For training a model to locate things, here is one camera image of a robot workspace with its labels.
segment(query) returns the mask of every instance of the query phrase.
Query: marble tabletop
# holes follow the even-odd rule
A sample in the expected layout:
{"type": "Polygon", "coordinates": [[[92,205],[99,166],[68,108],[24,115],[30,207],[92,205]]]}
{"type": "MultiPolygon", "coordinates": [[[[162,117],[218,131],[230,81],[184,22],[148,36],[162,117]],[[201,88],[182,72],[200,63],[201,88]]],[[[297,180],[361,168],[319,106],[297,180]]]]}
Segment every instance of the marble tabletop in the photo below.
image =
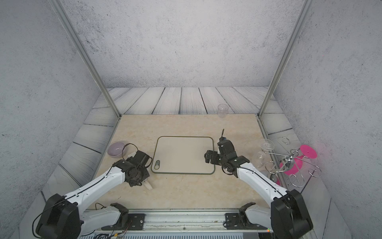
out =
{"type": "MultiPolygon", "coordinates": [[[[224,136],[231,140],[238,156],[251,159],[261,150],[259,142],[263,136],[255,114],[228,114],[225,118],[216,114],[123,115],[111,142],[133,143],[139,150],[153,156],[161,136],[205,136],[216,142],[222,129],[225,129],[224,136]]],[[[126,155],[135,150],[133,146],[128,147],[126,155]]],[[[106,154],[96,177],[117,160],[106,154]]],[[[154,174],[151,169],[149,173],[148,182],[152,190],[122,183],[96,202],[105,206],[117,202],[128,209],[239,208],[248,202],[267,206],[255,190],[235,176],[224,174],[219,166],[212,175],[154,174]]]]}

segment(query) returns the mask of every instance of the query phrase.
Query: white robotic arm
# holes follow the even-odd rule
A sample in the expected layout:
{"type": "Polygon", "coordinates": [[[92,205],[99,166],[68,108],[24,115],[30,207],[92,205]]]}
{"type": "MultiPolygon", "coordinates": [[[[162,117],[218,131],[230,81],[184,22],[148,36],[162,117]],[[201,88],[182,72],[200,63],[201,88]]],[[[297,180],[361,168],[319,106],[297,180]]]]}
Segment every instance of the white robotic arm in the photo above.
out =
{"type": "Polygon", "coordinates": [[[277,185],[259,172],[247,158],[237,156],[231,141],[219,139],[218,151],[208,150],[204,158],[206,163],[220,165],[223,172],[228,171],[249,184],[267,202],[270,208],[255,203],[247,203],[239,209],[238,221],[226,220],[225,227],[242,226],[244,229],[261,225],[272,229],[279,239],[300,238],[313,229],[313,224],[304,199],[296,191],[277,185]]]}
{"type": "Polygon", "coordinates": [[[36,233],[43,239],[76,239],[103,226],[112,225],[114,229],[125,229],[128,226],[128,209],[118,203],[101,210],[84,211],[123,182],[128,182],[131,187],[141,186],[149,177],[148,166],[145,166],[149,158],[151,157],[144,152],[137,151],[127,160],[115,162],[107,172],[79,189],[65,196],[51,196],[41,213],[36,233]]]}
{"type": "MultiPolygon", "coordinates": [[[[220,165],[231,175],[245,181],[270,206],[264,208],[252,202],[244,205],[237,217],[240,225],[245,229],[251,226],[257,229],[257,225],[270,228],[279,239],[299,238],[313,228],[299,192],[289,192],[259,172],[248,159],[238,157],[233,144],[223,137],[223,133],[218,151],[207,151],[204,155],[206,163],[220,165]]],[[[144,152],[137,151],[133,157],[119,160],[107,172],[79,189],[65,196],[53,195],[46,202],[36,233],[43,239],[76,239],[103,226],[126,229],[128,209],[122,205],[114,203],[101,210],[84,211],[122,182],[128,182],[130,186],[142,185],[149,177],[148,166],[145,166],[149,158],[144,152]]]]}

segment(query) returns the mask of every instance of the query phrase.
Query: metal frame pole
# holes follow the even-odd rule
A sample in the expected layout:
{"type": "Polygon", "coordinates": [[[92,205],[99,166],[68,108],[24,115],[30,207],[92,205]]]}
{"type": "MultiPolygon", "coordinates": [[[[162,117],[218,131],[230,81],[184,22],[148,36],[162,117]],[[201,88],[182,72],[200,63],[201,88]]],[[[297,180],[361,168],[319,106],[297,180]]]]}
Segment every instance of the metal frame pole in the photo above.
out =
{"type": "Polygon", "coordinates": [[[273,95],[273,92],[275,91],[276,86],[277,86],[278,82],[280,81],[281,74],[282,74],[285,66],[288,63],[289,57],[293,51],[293,47],[296,44],[298,36],[300,35],[301,30],[302,30],[304,23],[306,21],[306,18],[308,17],[308,14],[312,9],[313,2],[314,2],[314,0],[305,0],[303,8],[301,9],[300,15],[297,19],[296,25],[292,31],[292,34],[289,37],[289,41],[288,41],[288,44],[285,48],[283,57],[281,58],[280,63],[278,64],[277,70],[273,76],[273,79],[270,82],[270,85],[268,87],[267,94],[265,95],[264,101],[263,101],[261,108],[260,108],[259,118],[261,118],[262,115],[264,114],[265,109],[267,108],[268,102],[270,101],[270,99],[273,95]]]}
{"type": "Polygon", "coordinates": [[[86,50],[84,46],[82,45],[78,35],[76,34],[72,24],[69,21],[69,18],[67,14],[65,13],[65,10],[62,7],[62,4],[59,0],[49,0],[50,5],[52,6],[54,12],[57,14],[58,19],[60,20],[62,26],[68,33],[70,39],[73,41],[79,55],[81,56],[82,60],[84,61],[85,65],[89,69],[90,73],[93,76],[94,81],[97,83],[99,89],[101,90],[102,94],[105,96],[106,101],[110,105],[110,107],[113,109],[114,113],[117,115],[118,118],[121,117],[121,113],[119,112],[118,108],[116,107],[113,99],[111,98],[108,90],[106,89],[104,83],[102,82],[102,79],[100,75],[98,74],[96,68],[93,65],[93,62],[91,61],[89,55],[86,53],[86,50]]]}

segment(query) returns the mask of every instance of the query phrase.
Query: gray wooden plank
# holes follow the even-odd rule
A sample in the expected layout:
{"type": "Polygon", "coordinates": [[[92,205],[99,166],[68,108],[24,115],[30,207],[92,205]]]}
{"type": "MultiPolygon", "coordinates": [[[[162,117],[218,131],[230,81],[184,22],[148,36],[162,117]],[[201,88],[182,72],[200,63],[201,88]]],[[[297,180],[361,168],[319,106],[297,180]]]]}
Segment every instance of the gray wooden plank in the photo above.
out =
{"type": "Polygon", "coordinates": [[[259,109],[232,87],[217,87],[219,93],[237,114],[256,114],[259,109]]]}
{"type": "Polygon", "coordinates": [[[152,114],[164,87],[150,87],[142,96],[130,107],[126,114],[152,114]]]}
{"type": "MultiPolygon", "coordinates": [[[[123,93],[125,93],[129,89],[130,88],[112,88],[109,90],[109,94],[113,100],[116,100],[118,97],[120,97],[123,93]]],[[[101,95],[98,97],[97,101],[95,102],[93,109],[109,107],[109,106],[110,105],[106,101],[105,96],[101,93],[101,95]]]]}
{"type": "Polygon", "coordinates": [[[180,114],[206,114],[198,87],[182,87],[180,114]]]}
{"type": "Polygon", "coordinates": [[[20,232],[18,226],[9,239],[20,239],[20,232]]]}
{"type": "Polygon", "coordinates": [[[84,124],[114,126],[117,116],[110,107],[92,109],[86,117],[84,124]]]}
{"type": "Polygon", "coordinates": [[[73,142],[102,153],[113,130],[110,126],[83,124],[73,142]]]}
{"type": "MultiPolygon", "coordinates": [[[[207,110],[207,114],[217,114],[217,106],[219,104],[228,103],[222,97],[222,95],[217,91],[215,87],[200,87],[200,93],[202,94],[202,99],[207,110]]],[[[228,114],[234,114],[235,112],[228,105],[228,114]]]]}
{"type": "Polygon", "coordinates": [[[320,178],[311,177],[301,195],[312,219],[317,239],[322,239],[330,205],[329,191],[320,178]]]}
{"type": "Polygon", "coordinates": [[[131,88],[129,91],[121,95],[114,101],[121,114],[125,114],[126,111],[142,96],[147,90],[144,88],[131,88]]]}
{"type": "MultiPolygon", "coordinates": [[[[259,88],[259,90],[260,90],[260,91],[263,91],[263,94],[264,94],[264,97],[265,97],[265,95],[266,95],[267,92],[268,92],[268,87],[267,87],[267,86],[261,86],[261,87],[259,88]]],[[[275,98],[275,96],[274,96],[273,94],[272,94],[272,96],[271,96],[270,99],[273,100],[273,101],[276,100],[276,98],[275,98]]]]}
{"type": "Polygon", "coordinates": [[[166,87],[153,114],[178,114],[180,106],[180,87],[166,87]]]}
{"type": "Polygon", "coordinates": [[[78,189],[80,185],[60,166],[54,170],[48,182],[42,188],[46,200],[56,193],[61,196],[78,189]]]}
{"type": "Polygon", "coordinates": [[[351,233],[333,199],[330,201],[324,239],[351,239],[351,233]]]}
{"type": "Polygon", "coordinates": [[[262,120],[268,134],[289,130],[292,125],[284,114],[263,114],[262,120]]]}
{"type": "Polygon", "coordinates": [[[60,165],[83,186],[90,182],[101,154],[72,143],[60,161],[60,165]]]}
{"type": "MultiPolygon", "coordinates": [[[[28,211],[24,215],[21,223],[19,225],[20,231],[20,239],[33,239],[35,238],[32,234],[32,222],[33,220],[44,210],[45,201],[42,197],[41,192],[39,192],[34,199],[32,205],[29,207],[28,211]]],[[[34,231],[36,231],[37,223],[39,222],[39,218],[34,222],[34,231]]]]}
{"type": "MultiPolygon", "coordinates": [[[[297,138],[297,135],[295,134],[293,129],[271,134],[271,135],[269,135],[269,139],[272,140],[272,142],[275,144],[275,149],[274,149],[275,153],[289,155],[290,150],[294,149],[294,150],[299,151],[299,155],[302,155],[302,153],[300,151],[301,143],[300,143],[299,139],[297,138]],[[277,142],[277,139],[279,137],[287,137],[290,140],[290,142],[288,142],[287,140],[284,140],[285,142],[289,143],[288,145],[283,144],[282,139],[279,140],[281,142],[281,144],[283,144],[284,148],[286,148],[288,150],[288,152],[285,151],[285,149],[283,149],[283,147],[277,142]]],[[[283,156],[277,155],[276,158],[280,162],[283,159],[283,156]]],[[[304,160],[311,163],[310,159],[304,158],[304,160]]],[[[292,182],[298,186],[302,185],[304,181],[305,181],[305,183],[307,183],[309,178],[310,178],[310,174],[308,171],[310,168],[312,168],[312,166],[310,164],[303,163],[303,166],[300,168],[303,179],[301,178],[301,175],[299,175],[297,173],[296,176],[298,177],[298,180],[300,182],[297,182],[294,178],[292,178],[292,180],[293,180],[292,182]]],[[[296,189],[299,192],[302,191],[303,187],[293,186],[293,184],[289,181],[289,176],[285,175],[285,177],[286,177],[286,182],[288,183],[288,186],[290,187],[290,190],[296,189]]]]}
{"type": "MultiPolygon", "coordinates": [[[[234,87],[240,94],[247,98],[251,103],[253,103],[257,108],[261,108],[261,105],[265,98],[265,93],[263,87],[255,86],[242,86],[234,87]]],[[[265,113],[283,113],[283,110],[278,105],[277,101],[270,100],[265,113]]]]}

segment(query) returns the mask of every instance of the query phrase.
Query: concrete wall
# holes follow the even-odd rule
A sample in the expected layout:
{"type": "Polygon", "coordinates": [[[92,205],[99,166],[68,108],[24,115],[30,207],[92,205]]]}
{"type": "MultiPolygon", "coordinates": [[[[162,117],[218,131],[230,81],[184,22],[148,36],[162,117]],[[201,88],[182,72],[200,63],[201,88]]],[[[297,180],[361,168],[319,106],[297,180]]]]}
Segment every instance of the concrete wall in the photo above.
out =
{"type": "Polygon", "coordinates": [[[0,16],[0,238],[8,238],[100,91],[46,0],[1,1],[0,16]]]}
{"type": "Polygon", "coordinates": [[[107,87],[267,86],[303,0],[62,0],[107,87]]]}
{"type": "Polygon", "coordinates": [[[275,92],[354,238],[382,232],[381,13],[381,0],[316,0],[275,92]]]}

